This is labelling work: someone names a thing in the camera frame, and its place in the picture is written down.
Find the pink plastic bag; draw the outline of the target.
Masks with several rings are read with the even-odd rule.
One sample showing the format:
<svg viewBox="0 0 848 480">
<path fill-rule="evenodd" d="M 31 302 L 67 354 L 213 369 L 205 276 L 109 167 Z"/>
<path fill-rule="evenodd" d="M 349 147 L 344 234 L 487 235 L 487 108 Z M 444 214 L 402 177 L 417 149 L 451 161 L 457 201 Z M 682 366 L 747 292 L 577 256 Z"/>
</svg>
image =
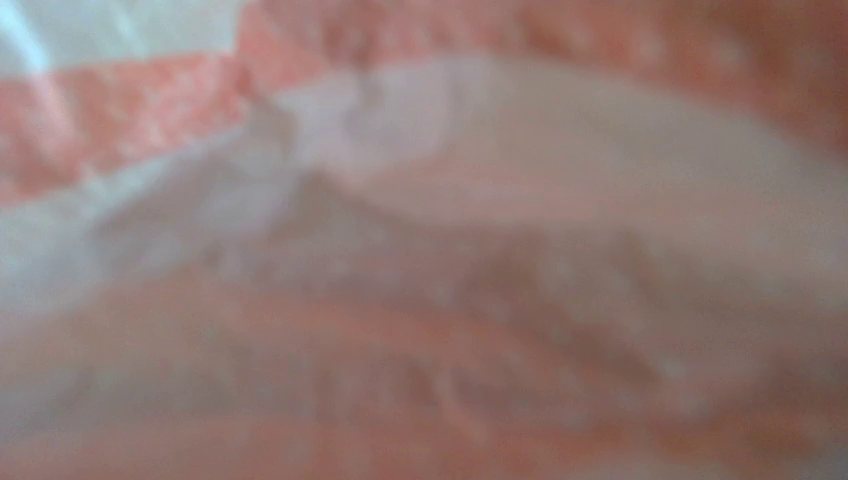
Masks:
<svg viewBox="0 0 848 480">
<path fill-rule="evenodd" d="M 5 479 L 843 479 L 843 1 L 5 1 Z"/>
</svg>

